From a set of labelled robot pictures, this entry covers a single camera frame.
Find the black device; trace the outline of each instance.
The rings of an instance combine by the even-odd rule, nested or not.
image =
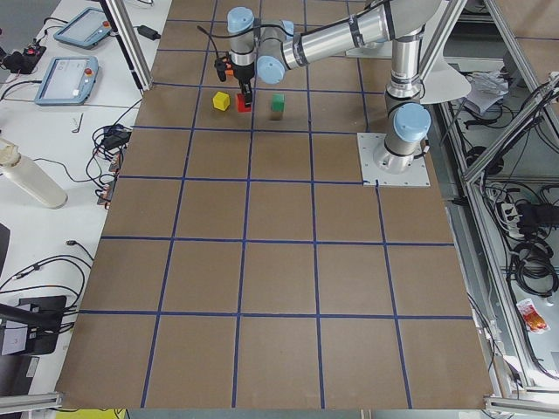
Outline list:
[[[152,41],[161,38],[158,31],[147,27],[145,24],[138,26],[138,33],[147,39],[151,39]]]
[[[9,243],[10,230],[0,224],[0,274]],[[17,307],[0,304],[0,319],[27,326],[25,347],[19,354],[51,354],[56,348],[65,308],[66,297],[62,296],[20,299]],[[2,340],[6,332],[11,331],[3,330]]]
[[[518,222],[520,233],[533,236],[539,229],[556,229],[559,227],[559,207],[550,203],[520,203],[516,206],[521,216]]]
[[[45,51],[46,46],[37,42],[27,45],[22,52],[15,51],[12,54],[0,48],[0,65],[12,73],[31,74]]]
[[[10,230],[3,224],[0,224],[0,275],[2,274],[3,263],[6,261],[8,254],[8,243],[10,242]]]

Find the white bottle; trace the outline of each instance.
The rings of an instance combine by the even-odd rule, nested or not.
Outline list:
[[[14,182],[45,207],[56,209],[68,201],[68,194],[36,162],[21,155],[17,146],[0,137],[0,168]]]

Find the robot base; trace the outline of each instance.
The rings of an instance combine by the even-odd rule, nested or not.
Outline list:
[[[379,142],[384,142],[386,134],[359,133],[357,144],[359,147],[359,159],[361,160],[361,174],[365,186],[409,187],[428,188],[431,186],[425,160],[420,157],[413,161],[408,169],[400,175],[393,175],[379,168],[373,159],[373,153]]]

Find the brown table surface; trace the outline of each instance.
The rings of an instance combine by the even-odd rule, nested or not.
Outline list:
[[[172,4],[57,386],[65,407],[481,408],[492,389],[431,161],[430,188],[362,186],[355,133],[384,130],[390,62],[258,81],[238,113],[196,30],[225,33],[237,5],[307,25],[348,14]]]

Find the blue joint cap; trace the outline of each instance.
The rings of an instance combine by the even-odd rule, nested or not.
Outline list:
[[[269,55],[259,57],[256,62],[256,71],[258,76],[268,85],[276,85],[283,80],[286,75],[286,68],[281,62]]]
[[[291,33],[292,35],[295,33],[295,24],[291,20],[282,20],[281,23],[283,24],[283,28],[286,32]]]
[[[397,109],[394,130],[406,142],[421,141],[431,126],[429,111],[418,103],[406,103]]]
[[[254,23],[254,14],[252,10],[246,7],[236,7],[227,13],[227,31],[235,34],[244,31]]]

